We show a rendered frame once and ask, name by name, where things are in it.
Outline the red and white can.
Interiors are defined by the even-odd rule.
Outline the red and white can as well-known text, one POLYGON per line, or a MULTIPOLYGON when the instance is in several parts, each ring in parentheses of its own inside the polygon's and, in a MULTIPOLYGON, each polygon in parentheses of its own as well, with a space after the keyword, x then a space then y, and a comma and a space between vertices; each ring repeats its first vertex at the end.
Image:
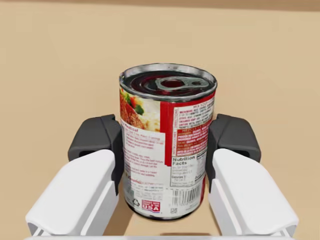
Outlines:
POLYGON ((217 86, 208 71, 176 63, 120 74, 123 191, 138 215, 173 221, 201 205, 217 86))

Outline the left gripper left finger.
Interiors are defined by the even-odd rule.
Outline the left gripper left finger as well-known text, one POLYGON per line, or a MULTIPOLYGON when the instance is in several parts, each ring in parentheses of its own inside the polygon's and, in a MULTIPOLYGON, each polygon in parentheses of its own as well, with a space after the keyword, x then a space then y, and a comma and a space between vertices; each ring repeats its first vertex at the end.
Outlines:
POLYGON ((25 217, 33 237, 102 236, 117 207, 124 153, 115 116, 85 120, 67 156, 25 217))

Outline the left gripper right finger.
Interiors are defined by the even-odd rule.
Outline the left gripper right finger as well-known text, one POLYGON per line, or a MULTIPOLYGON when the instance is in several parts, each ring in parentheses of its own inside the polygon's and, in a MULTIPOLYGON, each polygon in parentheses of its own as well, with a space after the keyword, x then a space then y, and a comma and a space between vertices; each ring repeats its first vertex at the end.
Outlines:
POLYGON ((223 236, 292 236, 299 218, 269 172, 250 123, 218 114, 208 132, 210 207, 223 236))

